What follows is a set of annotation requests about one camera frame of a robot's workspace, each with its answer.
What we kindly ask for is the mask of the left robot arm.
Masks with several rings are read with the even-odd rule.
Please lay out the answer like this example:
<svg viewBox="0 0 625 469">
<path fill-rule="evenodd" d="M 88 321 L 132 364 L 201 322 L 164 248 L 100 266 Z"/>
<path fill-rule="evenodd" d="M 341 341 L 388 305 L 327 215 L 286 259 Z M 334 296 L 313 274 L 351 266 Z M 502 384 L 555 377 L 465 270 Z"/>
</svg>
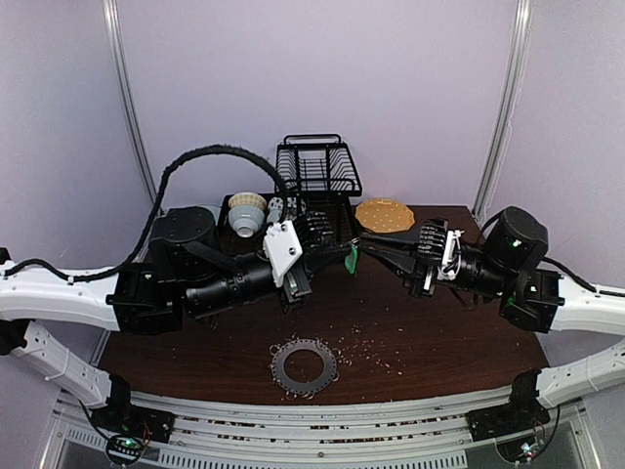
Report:
<svg viewBox="0 0 625 469">
<path fill-rule="evenodd" d="M 50 335 L 46 321 L 158 335 L 179 330 L 185 317 L 208 320 L 271 294 L 289 308 L 309 295 L 318 272 L 354 252 L 351 243 L 334 240 L 322 213 L 312 212 L 270 224 L 260 250 L 230 256 L 212 213 L 201 207 L 150 222 L 146 246 L 146 261 L 94 272 L 1 256 L 2 354 L 30 362 L 120 434 L 141 423 L 130 384 L 87 365 Z"/>
</svg>

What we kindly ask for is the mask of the black wire dish rack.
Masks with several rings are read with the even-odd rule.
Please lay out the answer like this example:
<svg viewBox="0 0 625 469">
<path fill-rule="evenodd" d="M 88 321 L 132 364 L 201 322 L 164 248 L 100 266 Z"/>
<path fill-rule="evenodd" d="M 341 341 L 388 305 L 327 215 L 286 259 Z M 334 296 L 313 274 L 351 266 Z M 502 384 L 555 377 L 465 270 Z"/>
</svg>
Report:
<svg viewBox="0 0 625 469">
<path fill-rule="evenodd" d="M 352 202 L 362 195 L 362 184 L 346 141 L 336 133 L 287 135 L 276 147 L 275 168 L 288 196 L 302 197 L 307 211 L 323 211 L 329 218 L 336 241 L 349 241 L 359 233 Z M 279 190 L 262 193 L 267 203 Z M 271 223 L 284 214 L 264 211 Z"/>
</svg>

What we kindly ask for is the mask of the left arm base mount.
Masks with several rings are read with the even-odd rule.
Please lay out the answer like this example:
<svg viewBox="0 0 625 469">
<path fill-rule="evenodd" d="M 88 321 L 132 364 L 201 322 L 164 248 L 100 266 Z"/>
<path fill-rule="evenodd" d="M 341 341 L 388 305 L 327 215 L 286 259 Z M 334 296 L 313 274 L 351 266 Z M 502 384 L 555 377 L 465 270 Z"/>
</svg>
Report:
<svg viewBox="0 0 625 469">
<path fill-rule="evenodd" d="M 172 412 L 130 405 L 125 409 L 107 405 L 91 412 L 97 427 L 138 439 L 168 443 L 175 423 Z"/>
</svg>

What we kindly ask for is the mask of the metal keyring disc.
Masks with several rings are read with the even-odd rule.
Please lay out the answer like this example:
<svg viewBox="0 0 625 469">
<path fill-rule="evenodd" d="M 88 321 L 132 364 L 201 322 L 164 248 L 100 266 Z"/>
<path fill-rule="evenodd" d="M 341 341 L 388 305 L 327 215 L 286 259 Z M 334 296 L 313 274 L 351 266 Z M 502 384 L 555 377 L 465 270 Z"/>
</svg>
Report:
<svg viewBox="0 0 625 469">
<path fill-rule="evenodd" d="M 298 381 L 287 372 L 288 359 L 299 352 L 313 353 L 321 360 L 322 370 L 312 381 Z M 287 396 L 295 398 L 312 399 L 332 383 L 337 382 L 340 377 L 335 355 L 318 339 L 298 338 L 282 345 L 275 344 L 269 368 L 272 381 L 284 390 Z"/>
</svg>

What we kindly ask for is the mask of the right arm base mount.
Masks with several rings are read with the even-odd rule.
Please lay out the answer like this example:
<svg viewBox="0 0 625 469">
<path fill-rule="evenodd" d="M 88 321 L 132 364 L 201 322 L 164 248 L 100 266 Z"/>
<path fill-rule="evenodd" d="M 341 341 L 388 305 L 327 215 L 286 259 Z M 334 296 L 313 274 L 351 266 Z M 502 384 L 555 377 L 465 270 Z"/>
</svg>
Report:
<svg viewBox="0 0 625 469">
<path fill-rule="evenodd" d="M 536 423 L 549 423 L 551 416 L 538 402 L 508 402 L 471 410 L 466 419 L 473 441 L 479 442 L 531 430 Z"/>
</svg>

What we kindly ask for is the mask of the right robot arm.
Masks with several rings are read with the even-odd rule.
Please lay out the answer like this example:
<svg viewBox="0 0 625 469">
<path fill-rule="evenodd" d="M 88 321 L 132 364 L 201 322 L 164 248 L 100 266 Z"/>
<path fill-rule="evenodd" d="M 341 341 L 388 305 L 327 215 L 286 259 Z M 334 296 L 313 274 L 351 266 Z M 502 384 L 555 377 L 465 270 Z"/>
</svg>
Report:
<svg viewBox="0 0 625 469">
<path fill-rule="evenodd" d="M 590 331 L 623 336 L 624 291 L 591 283 L 548 257 L 547 228 L 509 206 L 475 241 L 434 218 L 398 234 L 365 233 L 358 249 L 396 274 L 410 295 L 431 296 L 438 285 L 498 301 L 499 315 L 530 332 Z M 500 420 L 522 430 L 538 414 L 624 382 L 624 344 L 557 367 L 518 375 Z"/>
</svg>

